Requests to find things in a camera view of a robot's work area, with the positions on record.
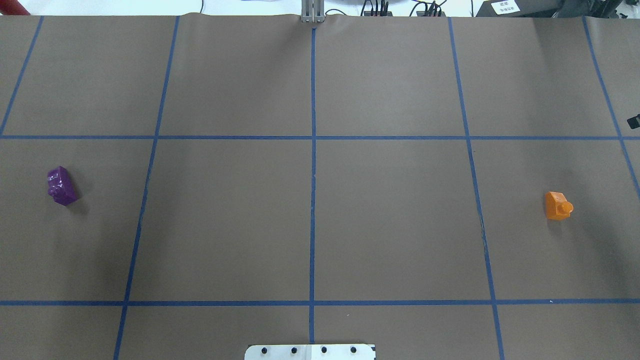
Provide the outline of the orange trapezoid block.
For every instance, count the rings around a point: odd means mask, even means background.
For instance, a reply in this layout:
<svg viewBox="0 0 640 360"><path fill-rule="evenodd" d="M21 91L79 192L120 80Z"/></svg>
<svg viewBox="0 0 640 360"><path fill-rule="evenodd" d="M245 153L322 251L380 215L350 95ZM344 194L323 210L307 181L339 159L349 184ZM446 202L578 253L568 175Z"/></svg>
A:
<svg viewBox="0 0 640 360"><path fill-rule="evenodd" d="M574 211L564 193L548 191L544 194L545 216L548 220L562 221L569 218Z"/></svg>

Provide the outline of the purple trapezoid block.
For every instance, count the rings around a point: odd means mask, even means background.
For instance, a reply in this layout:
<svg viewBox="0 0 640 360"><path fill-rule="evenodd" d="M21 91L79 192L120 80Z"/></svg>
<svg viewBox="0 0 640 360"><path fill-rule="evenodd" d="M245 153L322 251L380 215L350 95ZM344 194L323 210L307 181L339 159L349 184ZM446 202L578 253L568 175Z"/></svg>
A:
<svg viewBox="0 0 640 360"><path fill-rule="evenodd" d="M67 207L78 200L71 177L63 166L48 171L46 182L47 193L55 203Z"/></svg>

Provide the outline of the brown paper table cover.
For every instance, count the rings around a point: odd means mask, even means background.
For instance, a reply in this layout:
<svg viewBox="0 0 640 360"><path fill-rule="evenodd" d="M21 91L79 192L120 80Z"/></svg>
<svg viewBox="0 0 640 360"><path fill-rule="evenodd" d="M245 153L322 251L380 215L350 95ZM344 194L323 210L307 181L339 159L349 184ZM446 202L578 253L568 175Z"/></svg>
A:
<svg viewBox="0 0 640 360"><path fill-rule="evenodd" d="M638 112L637 19L2 16L1 358L637 360Z"/></svg>

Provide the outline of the black box with label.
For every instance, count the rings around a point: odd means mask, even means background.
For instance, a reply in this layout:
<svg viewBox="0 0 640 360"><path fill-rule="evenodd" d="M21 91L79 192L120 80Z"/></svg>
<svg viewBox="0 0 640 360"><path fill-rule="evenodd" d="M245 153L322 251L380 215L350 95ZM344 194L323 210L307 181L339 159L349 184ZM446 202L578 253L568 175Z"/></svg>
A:
<svg viewBox="0 0 640 360"><path fill-rule="evenodd" d="M474 13L476 18L551 18L564 0L487 0Z"/></svg>

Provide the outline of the aluminium frame post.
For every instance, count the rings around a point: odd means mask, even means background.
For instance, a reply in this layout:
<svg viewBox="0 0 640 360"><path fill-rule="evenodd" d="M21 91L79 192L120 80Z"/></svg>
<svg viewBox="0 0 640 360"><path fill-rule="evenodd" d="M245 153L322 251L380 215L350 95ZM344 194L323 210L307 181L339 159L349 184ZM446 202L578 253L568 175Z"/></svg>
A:
<svg viewBox="0 0 640 360"><path fill-rule="evenodd" d="M302 23L324 23L325 19L324 0L301 0Z"/></svg>

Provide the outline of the white metal base plate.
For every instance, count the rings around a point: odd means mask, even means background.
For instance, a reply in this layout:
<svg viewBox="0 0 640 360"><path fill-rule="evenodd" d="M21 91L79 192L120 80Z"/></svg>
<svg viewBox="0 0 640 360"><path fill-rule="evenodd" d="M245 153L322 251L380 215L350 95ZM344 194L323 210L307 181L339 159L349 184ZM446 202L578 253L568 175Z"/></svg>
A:
<svg viewBox="0 0 640 360"><path fill-rule="evenodd" d="M337 344L265 344L251 345L245 360L375 360L374 345Z"/></svg>

